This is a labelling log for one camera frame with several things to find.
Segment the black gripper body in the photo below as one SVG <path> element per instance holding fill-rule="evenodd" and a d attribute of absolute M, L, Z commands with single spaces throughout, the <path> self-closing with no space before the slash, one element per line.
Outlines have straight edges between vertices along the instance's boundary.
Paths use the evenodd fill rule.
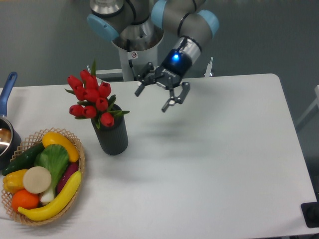
<path fill-rule="evenodd" d="M 176 88 L 191 66 L 192 60 L 186 53 L 172 49 L 160 66 L 155 68 L 151 80 L 154 80 L 153 84 L 158 84 L 165 90 L 168 90 L 169 86 Z"/>

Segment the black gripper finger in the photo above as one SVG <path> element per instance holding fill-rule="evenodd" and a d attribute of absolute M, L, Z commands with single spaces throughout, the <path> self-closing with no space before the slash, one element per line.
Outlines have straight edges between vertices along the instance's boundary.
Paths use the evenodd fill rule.
<path fill-rule="evenodd" d="M 175 95 L 173 86 L 168 87 L 170 97 L 161 109 L 161 111 L 163 113 L 165 113 L 169 107 L 173 107 L 175 104 L 180 104 L 180 105 L 183 104 L 188 92 L 190 91 L 190 83 L 189 82 L 181 82 L 180 85 L 182 87 L 182 90 L 178 96 Z"/>
<path fill-rule="evenodd" d="M 155 72 L 155 68 L 152 62 L 148 62 L 137 75 L 138 88 L 135 91 L 135 95 L 138 97 L 144 90 L 145 86 L 153 84 L 154 80 L 151 80 L 151 75 Z"/>

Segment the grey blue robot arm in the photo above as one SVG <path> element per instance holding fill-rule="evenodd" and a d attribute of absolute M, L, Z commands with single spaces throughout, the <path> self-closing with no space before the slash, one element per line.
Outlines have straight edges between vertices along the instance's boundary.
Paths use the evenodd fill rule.
<path fill-rule="evenodd" d="M 89 27 L 117 47 L 124 81 L 169 91 L 162 110 L 182 104 L 190 84 L 183 78 L 219 29 L 201 0 L 92 0 Z"/>

